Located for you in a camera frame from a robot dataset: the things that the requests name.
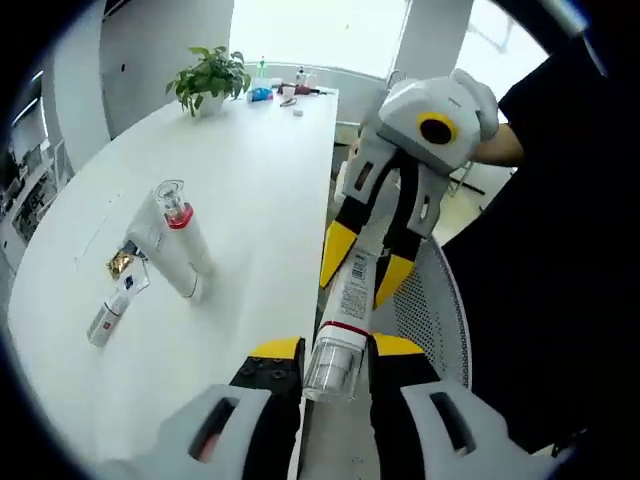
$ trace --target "potted plant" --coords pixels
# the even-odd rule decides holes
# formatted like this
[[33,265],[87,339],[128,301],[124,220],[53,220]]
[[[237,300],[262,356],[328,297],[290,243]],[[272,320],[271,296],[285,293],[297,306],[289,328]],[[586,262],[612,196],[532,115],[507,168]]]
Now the potted plant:
[[241,91],[249,89],[251,76],[244,70],[242,53],[227,56],[227,49],[222,46],[212,51],[192,47],[189,51],[199,56],[198,65],[178,72],[175,80],[167,84],[166,93],[173,89],[182,110],[188,109],[192,117],[196,111],[201,116],[217,113],[225,98],[233,95],[236,99]]

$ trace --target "red band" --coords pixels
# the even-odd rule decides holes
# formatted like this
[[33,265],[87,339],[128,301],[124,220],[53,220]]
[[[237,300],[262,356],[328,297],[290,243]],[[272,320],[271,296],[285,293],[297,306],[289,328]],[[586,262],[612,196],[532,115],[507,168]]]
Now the red band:
[[344,328],[345,330],[349,330],[350,332],[357,333],[364,337],[369,337],[369,332],[367,332],[366,330],[362,330],[361,328],[354,327],[353,325],[349,325],[347,323],[342,323],[342,322],[324,322],[320,327],[320,330],[328,326]]
[[188,203],[185,203],[184,206],[186,207],[184,215],[181,215],[180,217],[167,217],[165,215],[167,225],[169,225],[171,230],[181,230],[189,225],[189,221],[191,220],[191,217],[193,217],[193,207]]

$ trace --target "small item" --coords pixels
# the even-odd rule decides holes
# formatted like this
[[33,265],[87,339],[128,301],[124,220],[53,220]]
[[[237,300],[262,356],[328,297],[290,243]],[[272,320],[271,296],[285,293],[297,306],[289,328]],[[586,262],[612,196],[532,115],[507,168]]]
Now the small item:
[[296,87],[296,95],[310,95],[315,93],[316,95],[328,95],[328,92],[322,92],[317,88],[309,88],[304,85],[298,85]]
[[184,199],[184,182],[166,180],[156,188],[156,198],[164,210],[171,233],[185,249],[193,269],[202,275],[213,273],[213,261],[207,243],[200,232],[193,206]]
[[260,63],[256,67],[256,77],[267,78],[267,64],[264,61],[264,57],[260,59]]
[[147,195],[129,225],[127,239],[142,250],[181,297],[194,296],[198,274],[189,265],[179,239],[169,230],[152,193]]
[[295,85],[292,83],[281,83],[278,85],[278,95],[284,95],[284,87],[295,87]]
[[280,106],[281,107],[292,107],[296,103],[298,103],[298,99],[294,97],[294,98],[289,98],[289,99],[285,100],[284,102],[282,102],[280,104]]
[[96,347],[104,347],[106,345],[107,340],[109,340],[135,295],[131,289],[134,283],[131,275],[127,275],[122,282],[117,283],[115,293],[102,303],[98,314],[91,322],[89,330],[87,330],[89,343]]
[[140,250],[138,246],[131,240],[127,240],[120,251],[124,253],[130,253],[131,255],[135,255],[136,257],[139,257],[143,260],[147,260],[147,257],[144,255],[144,253],[142,253],[142,250]]
[[298,68],[298,73],[296,73],[296,85],[304,85],[307,81],[307,76],[304,73],[304,67],[300,66]]
[[282,86],[282,95],[284,96],[285,100],[289,100],[291,98],[293,98],[293,96],[296,94],[296,87],[293,85],[283,85]]
[[376,257],[354,248],[322,314],[302,394],[316,402],[353,400],[373,311]]
[[262,102],[264,100],[273,100],[273,92],[270,88],[258,87],[247,92],[247,102]]
[[304,85],[309,88],[316,88],[318,86],[318,77],[313,70],[307,74],[307,80],[304,82]]
[[149,286],[149,277],[147,276],[145,261],[138,256],[134,258],[133,263],[124,271],[124,275],[124,286],[132,296],[137,295]]
[[111,274],[111,278],[117,280],[124,270],[133,263],[133,254],[125,253],[121,250],[113,256],[111,260],[107,262],[107,270]]

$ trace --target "barcode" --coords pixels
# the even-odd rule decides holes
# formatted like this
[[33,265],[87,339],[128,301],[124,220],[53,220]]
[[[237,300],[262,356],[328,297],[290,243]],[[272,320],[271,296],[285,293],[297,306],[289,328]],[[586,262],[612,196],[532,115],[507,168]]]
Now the barcode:
[[353,269],[351,270],[351,276],[358,280],[364,280],[364,274],[367,271],[367,259],[359,253],[356,253],[353,260]]

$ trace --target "curved white desk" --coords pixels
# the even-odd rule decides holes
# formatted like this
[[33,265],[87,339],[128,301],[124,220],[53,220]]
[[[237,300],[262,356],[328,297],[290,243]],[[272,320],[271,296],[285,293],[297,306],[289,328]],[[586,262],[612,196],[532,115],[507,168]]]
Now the curved white desk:
[[[148,449],[163,419],[228,383],[262,342],[303,336],[308,360],[338,99],[300,98],[303,117],[279,103],[154,112],[75,176],[27,247],[9,327],[45,413],[85,460]],[[212,297],[191,305],[149,266],[151,285],[98,349],[86,331],[113,288],[105,263],[170,178],[185,180],[209,242]]]

